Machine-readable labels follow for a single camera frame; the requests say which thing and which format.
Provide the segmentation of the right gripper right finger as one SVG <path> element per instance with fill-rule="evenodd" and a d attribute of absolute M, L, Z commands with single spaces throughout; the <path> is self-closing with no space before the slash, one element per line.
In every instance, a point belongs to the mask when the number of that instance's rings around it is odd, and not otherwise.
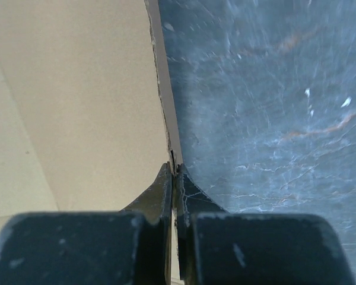
<path fill-rule="evenodd" d="M 352 284 L 338 235 L 313 214 L 235 214 L 179 166 L 174 189 L 185 284 Z"/>

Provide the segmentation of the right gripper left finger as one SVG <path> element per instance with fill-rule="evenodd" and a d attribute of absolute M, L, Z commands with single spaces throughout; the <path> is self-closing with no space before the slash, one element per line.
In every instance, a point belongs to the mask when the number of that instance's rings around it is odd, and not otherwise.
<path fill-rule="evenodd" d="M 173 178 L 119 211 L 22 213 L 0 231 L 0 284 L 170 284 Z"/>

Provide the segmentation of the cardboard box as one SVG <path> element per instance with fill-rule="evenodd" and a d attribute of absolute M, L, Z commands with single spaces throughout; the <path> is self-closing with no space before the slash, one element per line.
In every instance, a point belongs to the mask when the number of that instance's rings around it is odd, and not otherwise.
<path fill-rule="evenodd" d="M 0 224 L 119 211 L 172 164 L 157 1 L 0 1 Z"/>

